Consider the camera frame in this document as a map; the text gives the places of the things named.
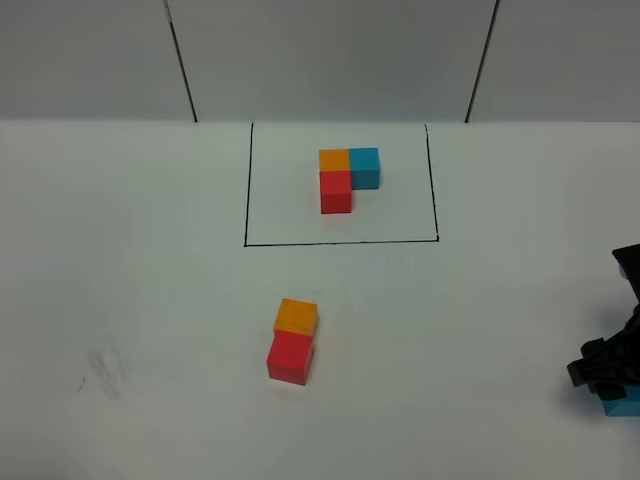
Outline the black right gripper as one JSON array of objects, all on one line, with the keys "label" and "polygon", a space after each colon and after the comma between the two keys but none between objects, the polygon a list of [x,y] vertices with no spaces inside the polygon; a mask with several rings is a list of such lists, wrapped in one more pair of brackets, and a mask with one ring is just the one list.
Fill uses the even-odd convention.
[{"label": "black right gripper", "polygon": [[621,331],[586,342],[580,351],[582,357],[567,365],[573,386],[586,385],[602,401],[627,398],[626,388],[639,386],[639,306]]}]

